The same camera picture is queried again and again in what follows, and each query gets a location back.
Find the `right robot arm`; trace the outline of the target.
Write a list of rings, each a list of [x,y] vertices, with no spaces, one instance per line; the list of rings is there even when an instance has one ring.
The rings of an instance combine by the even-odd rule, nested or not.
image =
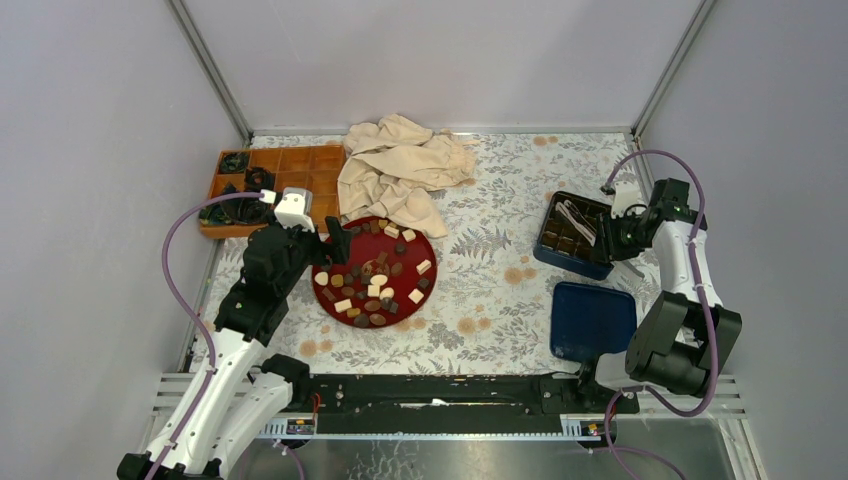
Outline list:
[[[597,220],[592,258],[623,263],[651,250],[660,266],[660,292],[621,357],[622,377],[677,394],[707,397],[741,333],[739,313],[724,307],[705,255],[707,222],[688,204],[690,185],[655,182],[647,203],[640,188],[602,186],[609,211]]]

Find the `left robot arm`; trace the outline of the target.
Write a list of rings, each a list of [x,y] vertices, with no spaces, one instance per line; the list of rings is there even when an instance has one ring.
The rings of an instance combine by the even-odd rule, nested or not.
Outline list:
[[[207,336],[208,364],[142,453],[128,453],[120,479],[225,479],[260,430],[281,410],[309,401],[309,368],[275,354],[261,357],[289,311],[304,272],[344,265],[353,235],[328,217],[328,240],[301,225],[254,231],[240,278],[221,301]]]

